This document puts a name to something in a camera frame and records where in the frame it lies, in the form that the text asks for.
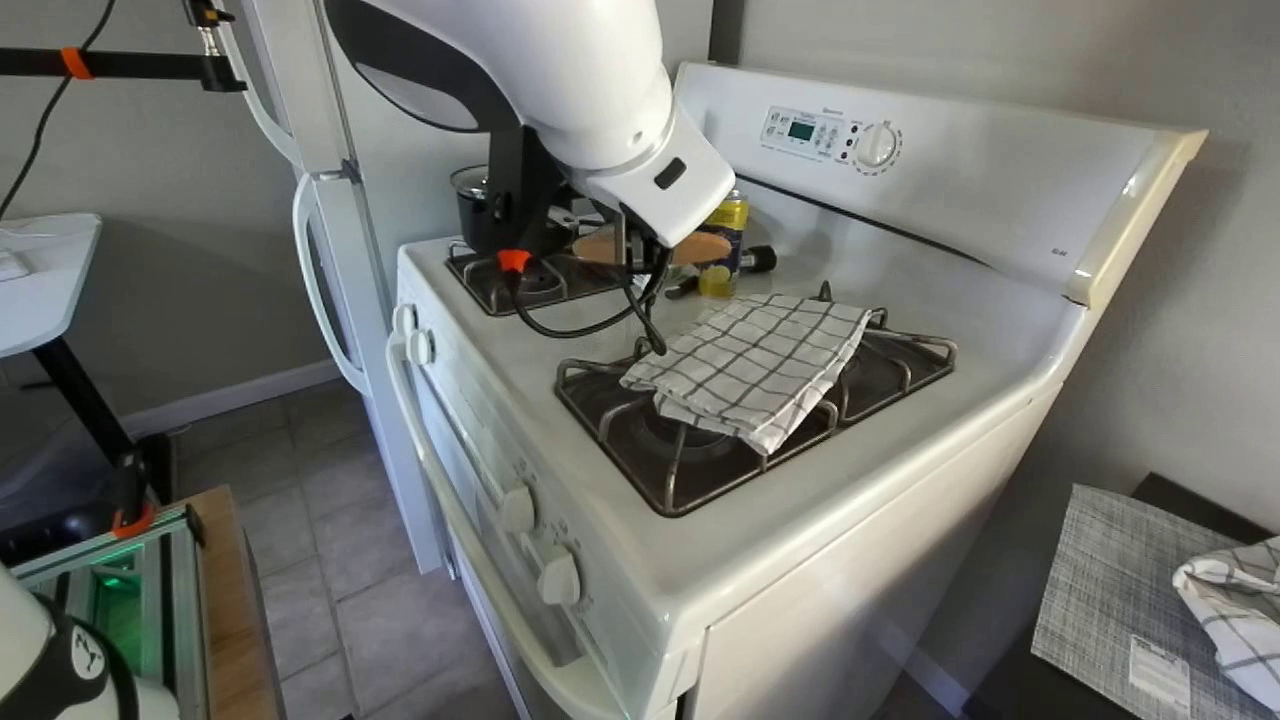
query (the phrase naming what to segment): baseboard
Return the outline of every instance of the baseboard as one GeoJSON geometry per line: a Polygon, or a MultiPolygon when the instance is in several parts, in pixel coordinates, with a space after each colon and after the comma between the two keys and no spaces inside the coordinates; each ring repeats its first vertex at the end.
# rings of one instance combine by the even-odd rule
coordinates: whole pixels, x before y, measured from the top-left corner
{"type": "Polygon", "coordinates": [[[971,692],[941,660],[917,647],[905,671],[925,697],[930,697],[936,706],[963,715],[971,692]]]}
{"type": "Polygon", "coordinates": [[[963,715],[971,688],[963,688],[941,660],[930,660],[891,618],[872,625],[872,635],[941,711],[963,715]]]}
{"type": "Polygon", "coordinates": [[[185,422],[194,422],[194,419],[207,419],[207,416],[218,416],[218,410],[236,410],[244,403],[264,403],[264,398],[277,398],[277,395],[288,395],[288,392],[303,392],[303,388],[328,382],[335,374],[341,370],[332,366],[332,361],[321,361],[321,364],[256,374],[256,380],[244,380],[244,382],[211,388],[211,392],[200,392],[200,395],[185,395],[185,398],[172,398],[172,403],[158,403],[158,407],[144,407],[144,410],[124,416],[120,422],[124,422],[126,434],[158,434],[158,433],[172,433],[172,426],[185,426],[185,422]]]}

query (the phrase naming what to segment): checkered dish towel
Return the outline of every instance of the checkered dish towel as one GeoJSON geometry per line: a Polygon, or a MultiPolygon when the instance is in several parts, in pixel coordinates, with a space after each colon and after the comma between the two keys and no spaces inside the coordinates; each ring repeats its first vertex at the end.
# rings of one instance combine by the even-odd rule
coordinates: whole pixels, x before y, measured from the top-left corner
{"type": "Polygon", "coordinates": [[[652,392],[668,419],[740,434],[771,456],[839,380],[869,313],[798,295],[753,295],[726,303],[668,357],[643,357],[619,380],[652,392]]]}
{"type": "Polygon", "coordinates": [[[1280,537],[1225,548],[1173,571],[1173,588],[1205,625],[1217,663],[1251,698],[1280,711],[1280,537]]]}

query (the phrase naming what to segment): oven handle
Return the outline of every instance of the oven handle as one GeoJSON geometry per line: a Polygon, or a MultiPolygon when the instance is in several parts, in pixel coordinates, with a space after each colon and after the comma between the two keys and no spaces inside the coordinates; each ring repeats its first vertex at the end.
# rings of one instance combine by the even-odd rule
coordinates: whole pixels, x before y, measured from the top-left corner
{"type": "Polygon", "coordinates": [[[403,416],[403,426],[411,434],[411,447],[416,447],[416,460],[439,501],[439,511],[451,527],[451,537],[461,538],[461,548],[469,553],[472,568],[475,568],[475,580],[483,582],[483,594],[491,598],[500,625],[509,627],[520,660],[528,663],[528,671],[540,678],[540,688],[575,720],[612,720],[619,715],[612,697],[606,697],[606,684],[599,674],[599,667],[580,654],[573,663],[555,663],[552,652],[544,647],[544,640],[528,627],[520,603],[512,598],[509,582],[500,580],[500,571],[491,568],[456,487],[446,485],[446,473],[416,416],[416,407],[408,403],[408,374],[403,374],[403,340],[401,336],[386,336],[383,342],[383,364],[386,364],[386,380],[393,380],[393,395],[397,395],[397,407],[403,416]]]}
{"type": "Polygon", "coordinates": [[[290,190],[290,246],[294,246],[294,263],[303,272],[303,293],[321,326],[321,340],[335,364],[335,370],[361,392],[368,395],[368,380],[364,366],[347,357],[347,346],[335,340],[332,330],[332,317],[323,313],[323,295],[321,295],[321,263],[314,263],[314,246],[311,246],[311,233],[307,233],[307,196],[311,196],[314,175],[298,172],[294,190],[290,190]]]}

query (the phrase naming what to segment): control panel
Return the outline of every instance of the control panel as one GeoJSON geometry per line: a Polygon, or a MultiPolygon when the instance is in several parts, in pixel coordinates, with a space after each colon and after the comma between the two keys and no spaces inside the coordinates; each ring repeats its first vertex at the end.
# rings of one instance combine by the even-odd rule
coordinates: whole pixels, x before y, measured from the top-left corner
{"type": "Polygon", "coordinates": [[[858,175],[878,175],[905,155],[905,132],[891,120],[854,120],[836,109],[771,109],[758,143],[858,175]]]}

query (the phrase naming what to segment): cable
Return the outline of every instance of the cable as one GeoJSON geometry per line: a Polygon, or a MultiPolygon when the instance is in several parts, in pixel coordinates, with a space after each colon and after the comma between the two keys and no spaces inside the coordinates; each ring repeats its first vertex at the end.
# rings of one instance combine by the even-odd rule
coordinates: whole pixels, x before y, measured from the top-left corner
{"type": "Polygon", "coordinates": [[[628,301],[628,309],[619,309],[615,317],[605,317],[599,323],[584,323],[584,326],[546,326],[546,323],[540,323],[534,317],[528,317],[528,309],[523,309],[523,301],[520,301],[520,275],[509,275],[509,295],[512,295],[517,317],[520,317],[533,330],[540,330],[540,336],[555,336],[555,340],[596,336],[596,330],[628,319],[633,313],[643,313],[643,303],[652,303],[652,295],[654,295],[654,287],[658,287],[658,280],[664,280],[664,272],[668,272],[668,255],[672,255],[672,251],[658,246],[654,267],[652,267],[643,293],[641,293],[635,301],[628,301]]]}
{"type": "MultiPolygon", "coordinates": [[[[78,45],[78,50],[89,50],[89,46],[104,37],[112,10],[114,10],[114,0],[104,5],[104,10],[94,17],[90,32],[89,32],[85,45],[78,45]]],[[[33,167],[34,167],[34,155],[38,155],[38,146],[45,146],[49,117],[52,117],[52,109],[64,99],[68,85],[73,85],[73,77],[64,77],[64,80],[56,85],[56,92],[49,94],[49,103],[45,103],[45,113],[38,113],[38,120],[34,120],[34,132],[33,132],[33,146],[26,146],[18,172],[12,175],[12,184],[8,184],[8,190],[2,190],[2,201],[0,201],[0,217],[8,217],[8,204],[12,204],[16,190],[26,184],[33,167]]]]}
{"type": "MultiPolygon", "coordinates": [[[[633,287],[633,275],[635,275],[635,263],[633,263],[633,251],[628,251],[628,210],[619,210],[619,220],[615,220],[615,251],[619,251],[619,261],[623,261],[623,267],[628,267],[628,275],[623,275],[623,295],[628,295],[628,303],[635,303],[635,287],[633,287]]],[[[652,323],[652,303],[654,303],[654,295],[652,301],[643,301],[641,309],[635,309],[635,319],[641,319],[641,326],[643,326],[643,340],[649,340],[649,346],[654,350],[654,357],[668,357],[668,340],[664,340],[664,330],[652,323]]]]}

